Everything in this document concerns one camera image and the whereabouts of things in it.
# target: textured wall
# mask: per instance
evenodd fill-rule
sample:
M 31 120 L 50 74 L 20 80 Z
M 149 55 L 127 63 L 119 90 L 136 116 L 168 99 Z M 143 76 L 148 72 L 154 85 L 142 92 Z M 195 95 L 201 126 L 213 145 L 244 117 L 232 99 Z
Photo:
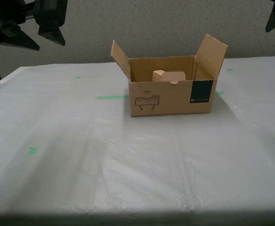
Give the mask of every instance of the textured wall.
M 40 52 L 0 46 L 0 73 L 20 66 L 112 61 L 115 39 L 130 57 L 195 54 L 206 33 L 229 45 L 227 57 L 275 56 L 275 29 L 265 33 L 270 0 L 69 0 L 66 46 L 22 28 Z

